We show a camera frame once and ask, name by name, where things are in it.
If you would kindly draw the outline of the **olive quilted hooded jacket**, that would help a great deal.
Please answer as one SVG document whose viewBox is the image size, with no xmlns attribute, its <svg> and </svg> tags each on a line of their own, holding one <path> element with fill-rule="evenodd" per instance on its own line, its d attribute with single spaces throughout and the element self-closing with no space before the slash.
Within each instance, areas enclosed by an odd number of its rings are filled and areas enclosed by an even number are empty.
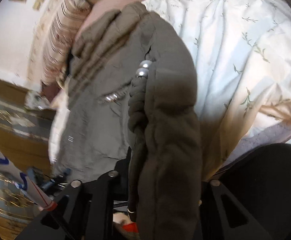
<svg viewBox="0 0 291 240">
<path fill-rule="evenodd" d="M 128 211 L 141 239 L 192 239 L 202 160 L 197 75 L 183 41 L 134 2 L 86 28 L 71 54 L 54 173 L 89 181 L 130 157 Z"/>
</svg>

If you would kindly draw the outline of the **brown garment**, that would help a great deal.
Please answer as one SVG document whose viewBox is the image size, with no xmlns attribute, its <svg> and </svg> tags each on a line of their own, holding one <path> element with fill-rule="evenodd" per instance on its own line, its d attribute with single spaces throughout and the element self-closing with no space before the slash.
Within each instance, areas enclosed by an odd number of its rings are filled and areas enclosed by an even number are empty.
<svg viewBox="0 0 291 240">
<path fill-rule="evenodd" d="M 46 98 L 49 102 L 52 102 L 53 99 L 59 93 L 59 91 L 60 91 L 60 87 L 57 82 L 51 83 L 49 85 L 45 85 L 44 83 L 42 83 L 40 95 Z"/>
</svg>

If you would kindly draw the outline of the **striped floral folded quilt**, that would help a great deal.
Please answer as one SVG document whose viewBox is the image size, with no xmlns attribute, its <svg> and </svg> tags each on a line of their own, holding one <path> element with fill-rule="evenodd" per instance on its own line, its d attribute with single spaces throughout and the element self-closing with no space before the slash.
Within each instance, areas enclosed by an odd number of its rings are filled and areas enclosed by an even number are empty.
<svg viewBox="0 0 291 240">
<path fill-rule="evenodd" d="M 58 7 L 43 46 L 42 83 L 51 85 L 65 68 L 74 38 L 92 7 L 86 0 L 63 0 Z"/>
</svg>

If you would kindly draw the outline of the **white leaf-print bed quilt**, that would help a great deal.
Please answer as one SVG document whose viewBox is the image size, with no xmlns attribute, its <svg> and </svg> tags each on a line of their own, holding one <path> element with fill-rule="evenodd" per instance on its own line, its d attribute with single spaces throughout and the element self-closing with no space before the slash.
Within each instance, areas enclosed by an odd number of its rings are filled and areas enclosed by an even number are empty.
<svg viewBox="0 0 291 240">
<path fill-rule="evenodd" d="M 197 73 L 205 178 L 291 122 L 291 8 L 284 0 L 144 0 Z"/>
</svg>

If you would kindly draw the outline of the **white tube with blue markings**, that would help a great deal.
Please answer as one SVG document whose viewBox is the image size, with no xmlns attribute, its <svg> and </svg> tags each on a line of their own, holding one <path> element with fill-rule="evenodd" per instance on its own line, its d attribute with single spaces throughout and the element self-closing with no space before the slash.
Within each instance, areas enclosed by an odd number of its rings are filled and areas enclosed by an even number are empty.
<svg viewBox="0 0 291 240">
<path fill-rule="evenodd" d="M 52 211 L 57 207 L 56 202 L 48 197 L 25 173 L 5 157 L 1 151 L 0 174 L 13 181 L 19 190 L 41 208 Z"/>
</svg>

